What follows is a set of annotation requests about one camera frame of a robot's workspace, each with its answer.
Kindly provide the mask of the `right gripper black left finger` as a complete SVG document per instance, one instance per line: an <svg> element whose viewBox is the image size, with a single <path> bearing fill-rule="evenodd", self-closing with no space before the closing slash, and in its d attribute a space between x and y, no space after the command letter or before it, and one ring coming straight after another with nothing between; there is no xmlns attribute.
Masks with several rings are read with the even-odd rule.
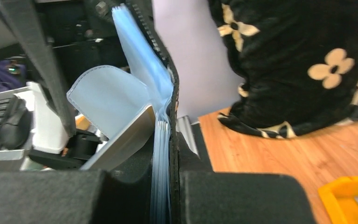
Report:
<svg viewBox="0 0 358 224"><path fill-rule="evenodd" d="M0 173L0 224L146 224L153 140L111 171Z"/></svg>

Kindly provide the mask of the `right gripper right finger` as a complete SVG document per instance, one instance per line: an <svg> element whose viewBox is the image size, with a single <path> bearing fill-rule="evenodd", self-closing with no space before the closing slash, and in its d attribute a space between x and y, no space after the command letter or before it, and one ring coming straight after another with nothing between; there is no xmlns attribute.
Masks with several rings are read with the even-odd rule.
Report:
<svg viewBox="0 0 358 224"><path fill-rule="evenodd" d="M300 183L289 175L216 173L193 153L181 133L180 221L183 224L314 224Z"/></svg>

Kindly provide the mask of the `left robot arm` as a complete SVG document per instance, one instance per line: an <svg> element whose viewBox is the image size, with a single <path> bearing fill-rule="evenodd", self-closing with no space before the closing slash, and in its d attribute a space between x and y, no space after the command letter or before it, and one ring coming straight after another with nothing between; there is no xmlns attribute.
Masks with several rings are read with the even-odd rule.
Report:
<svg viewBox="0 0 358 224"><path fill-rule="evenodd" d="M128 72L112 19L98 19L94 0L0 0L0 72L20 87L0 90L0 161L24 155L53 169L85 169L100 142L75 124L69 87L85 71L112 65Z"/></svg>

